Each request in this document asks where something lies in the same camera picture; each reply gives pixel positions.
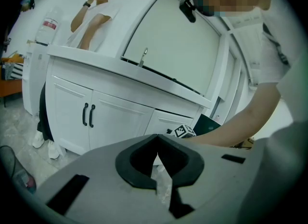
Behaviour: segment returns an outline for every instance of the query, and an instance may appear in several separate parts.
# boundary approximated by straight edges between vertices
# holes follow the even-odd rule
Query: countertop
[[[49,45],[47,54],[101,68],[103,70],[153,86],[185,100],[199,104],[203,107],[212,107],[211,101],[203,96],[181,86],[180,84],[166,79],[163,76],[120,59],[104,56],[96,52],[58,45]]]

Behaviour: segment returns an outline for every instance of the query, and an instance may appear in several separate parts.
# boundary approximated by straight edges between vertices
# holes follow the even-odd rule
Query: wristwatch
[[[90,6],[91,6],[91,4],[89,4],[89,3],[85,2],[85,3],[83,4],[83,6],[90,7]]]

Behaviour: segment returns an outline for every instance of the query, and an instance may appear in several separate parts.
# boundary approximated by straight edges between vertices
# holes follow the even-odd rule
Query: white cloth
[[[264,24],[281,46],[289,65],[283,64],[274,43],[264,34],[261,42],[260,83],[278,83],[307,48],[307,37],[287,0],[271,0],[267,11],[261,10]]]
[[[102,14],[111,18],[98,28],[90,42],[89,51],[96,51],[105,40],[108,29],[111,26],[111,22],[116,17],[119,9],[119,5],[115,4],[114,2],[107,2],[88,8],[82,24],[69,37],[66,46],[71,48],[80,48],[82,37],[85,34],[90,21],[94,18],[95,15]]]

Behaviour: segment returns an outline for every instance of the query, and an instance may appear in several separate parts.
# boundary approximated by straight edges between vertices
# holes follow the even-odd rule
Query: man
[[[71,23],[73,35],[68,39],[67,46],[95,51],[103,42],[110,20],[114,19],[118,8],[109,0],[96,0],[96,6],[89,8],[94,0],[83,4]],[[34,148],[40,148],[44,141],[48,142],[48,156],[57,159],[60,155],[55,147],[48,123],[45,85],[41,91],[39,101],[39,123],[37,133],[32,143]]]
[[[96,6],[89,8],[94,0],[88,0],[71,23],[73,35],[67,46],[95,51],[104,41],[111,20],[119,11],[109,0],[96,0]]]
[[[307,37],[287,0],[194,0],[205,15],[228,16],[261,9],[263,17],[259,85],[249,105],[227,123],[191,141],[233,146],[256,134],[279,100],[276,85],[307,50]]]

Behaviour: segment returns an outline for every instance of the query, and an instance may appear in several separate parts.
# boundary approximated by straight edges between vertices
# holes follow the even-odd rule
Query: floor
[[[39,149],[32,146],[35,136],[38,117],[32,117],[25,109],[21,94],[6,98],[6,108],[3,99],[0,102],[0,146],[10,146],[17,159],[34,177],[37,187],[46,179],[67,164],[74,161],[79,155],[68,151],[63,158],[56,160],[48,157],[47,142]]]

